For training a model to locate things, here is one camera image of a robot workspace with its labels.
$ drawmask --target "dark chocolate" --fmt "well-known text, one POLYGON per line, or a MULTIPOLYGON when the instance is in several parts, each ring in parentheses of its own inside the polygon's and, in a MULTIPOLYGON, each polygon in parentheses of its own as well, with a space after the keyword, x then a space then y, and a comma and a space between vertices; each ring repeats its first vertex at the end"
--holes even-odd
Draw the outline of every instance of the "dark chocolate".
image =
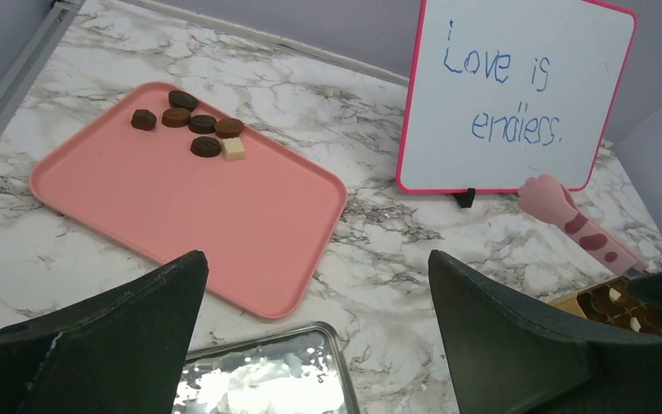
POLYGON ((133 118, 130 120, 130 124, 135 129, 150 131, 156 128, 156 115, 150 110, 135 110, 133 118))
POLYGON ((185 108, 170 108, 164 111, 161 123, 169 128, 185 127, 189 124, 191 113, 185 108))
POLYGON ((209 115, 194 115, 189 120, 189 131, 196 134, 212 134, 215 132, 216 118, 209 115))
POLYGON ((199 101, 184 91, 171 91, 169 92, 169 104, 172 108, 184 108, 192 112, 199 105, 199 101))
POLYGON ((225 118, 217 121, 215 124, 216 134, 220 138, 235 138, 240 136, 244 128, 245 124, 235 118, 225 118))
POLYGON ((199 136, 191 142, 190 150, 197 157, 213 158, 222 153, 222 144, 216 138, 199 136))

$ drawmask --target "black clip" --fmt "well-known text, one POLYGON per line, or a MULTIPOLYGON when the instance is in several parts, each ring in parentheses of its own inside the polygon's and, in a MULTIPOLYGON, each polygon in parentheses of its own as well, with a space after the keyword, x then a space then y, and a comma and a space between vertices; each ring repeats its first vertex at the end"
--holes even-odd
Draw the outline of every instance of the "black clip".
POLYGON ((456 192, 450 194, 450 196, 455 198, 455 201, 458 202, 458 206, 461 209, 470 209, 473 205, 473 199, 476 197, 476 189, 469 188, 466 192, 456 192))

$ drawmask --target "whiteboard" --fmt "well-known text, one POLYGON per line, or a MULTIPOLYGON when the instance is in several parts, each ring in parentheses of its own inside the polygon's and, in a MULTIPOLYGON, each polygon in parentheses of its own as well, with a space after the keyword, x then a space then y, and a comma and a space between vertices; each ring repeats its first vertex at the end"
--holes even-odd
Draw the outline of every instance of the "whiteboard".
POLYGON ((423 0, 397 183, 515 191, 590 179, 636 26, 583 0, 423 0))

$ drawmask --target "pink whiteboard frame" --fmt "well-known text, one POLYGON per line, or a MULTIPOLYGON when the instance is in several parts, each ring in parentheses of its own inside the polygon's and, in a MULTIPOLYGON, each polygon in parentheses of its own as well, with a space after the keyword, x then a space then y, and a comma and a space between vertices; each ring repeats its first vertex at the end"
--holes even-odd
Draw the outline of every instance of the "pink whiteboard frame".
MULTIPOLYGON (((621 65, 621 73, 618 75, 618 81, 615 83, 615 90, 613 91, 613 97, 610 99, 610 106, 608 107, 608 114, 605 116, 605 124, 603 125, 603 131, 600 132, 600 140, 597 142, 597 148, 595 150, 595 156, 592 159, 592 164, 590 165, 590 172, 587 174, 587 180, 585 180, 582 187, 571 188, 570 191, 580 191, 583 190, 588 183, 590 183, 590 178, 592 177, 592 170, 595 168, 595 161, 597 159, 597 154, 600 151, 600 146, 603 144, 603 135, 605 135, 605 129, 608 127, 608 120, 610 119, 610 112, 613 110, 613 102, 615 102, 615 96, 618 93, 618 87, 621 85, 621 79, 623 77, 623 70, 625 70, 626 64, 628 63, 628 56, 630 54, 631 46, 633 45, 633 39, 635 37, 635 30, 638 28, 638 17, 632 10, 624 9, 623 7, 614 6, 612 4, 603 3, 599 0, 582 0, 587 3, 592 3, 606 9, 612 9, 625 13, 633 17, 633 33, 630 35, 630 42, 628 43, 628 49, 626 49, 626 56, 623 64, 621 65)), ((420 3, 420 15, 417 20, 417 36, 415 39, 415 51, 412 57, 412 69, 409 72, 409 87, 407 89, 407 103, 405 104, 404 111, 404 121, 402 124, 402 136, 400 137, 400 150, 397 157, 397 174, 396 182, 397 186, 402 189, 404 192, 412 194, 454 194, 458 192, 466 192, 467 188, 451 188, 451 189, 425 189, 425 188, 407 188, 402 183, 402 165, 404 160, 404 148, 405 143, 407 142, 407 127, 409 122, 409 107, 412 104, 412 96, 415 93, 415 76, 417 74, 417 57, 420 54, 420 43, 422 41, 422 25, 425 22, 425 12, 428 7, 428 0, 421 0, 420 3)), ((477 188, 476 192, 486 192, 486 193, 506 193, 506 192, 516 192, 516 188, 477 188)))

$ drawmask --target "round chocolate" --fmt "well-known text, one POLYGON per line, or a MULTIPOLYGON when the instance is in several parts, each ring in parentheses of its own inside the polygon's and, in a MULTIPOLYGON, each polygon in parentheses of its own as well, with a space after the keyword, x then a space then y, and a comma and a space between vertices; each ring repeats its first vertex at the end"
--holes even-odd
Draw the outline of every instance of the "round chocolate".
POLYGON ((184 108, 192 112, 199 105, 199 101, 184 91, 171 91, 169 92, 169 104, 172 108, 184 108))
POLYGON ((169 128, 185 127, 189 124, 191 113, 185 108, 170 108, 164 111, 161 123, 169 128))
POLYGON ((209 115, 194 115, 189 120, 189 131, 197 134, 211 134, 215 132, 216 118, 209 115))
POLYGON ((135 129, 150 131, 156 128, 156 115, 150 110, 135 110, 133 118, 130 120, 130 124, 135 129))
POLYGON ((200 136, 191 142, 191 153, 203 158, 212 158, 222 153, 222 144, 216 138, 200 136))
POLYGON ((220 138, 235 138, 245 128, 245 124, 239 119, 225 118, 217 121, 215 131, 220 138))

